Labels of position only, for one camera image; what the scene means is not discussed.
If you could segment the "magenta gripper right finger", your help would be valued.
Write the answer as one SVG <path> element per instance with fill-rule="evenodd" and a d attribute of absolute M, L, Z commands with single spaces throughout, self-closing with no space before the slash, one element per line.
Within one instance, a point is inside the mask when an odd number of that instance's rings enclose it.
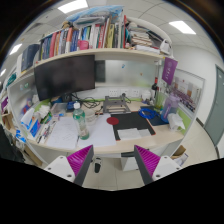
<path fill-rule="evenodd" d="M 145 185 L 181 170 L 169 156 L 160 157 L 138 145 L 134 146 L 134 156 Z"/>

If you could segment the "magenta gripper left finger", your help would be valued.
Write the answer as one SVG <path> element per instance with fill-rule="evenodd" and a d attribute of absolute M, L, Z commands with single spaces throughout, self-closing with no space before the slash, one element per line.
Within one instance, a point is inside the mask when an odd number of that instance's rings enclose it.
<path fill-rule="evenodd" d="M 90 145 L 68 157 L 57 157 L 45 168 L 45 171 L 82 186 L 93 155 L 93 146 Z"/>

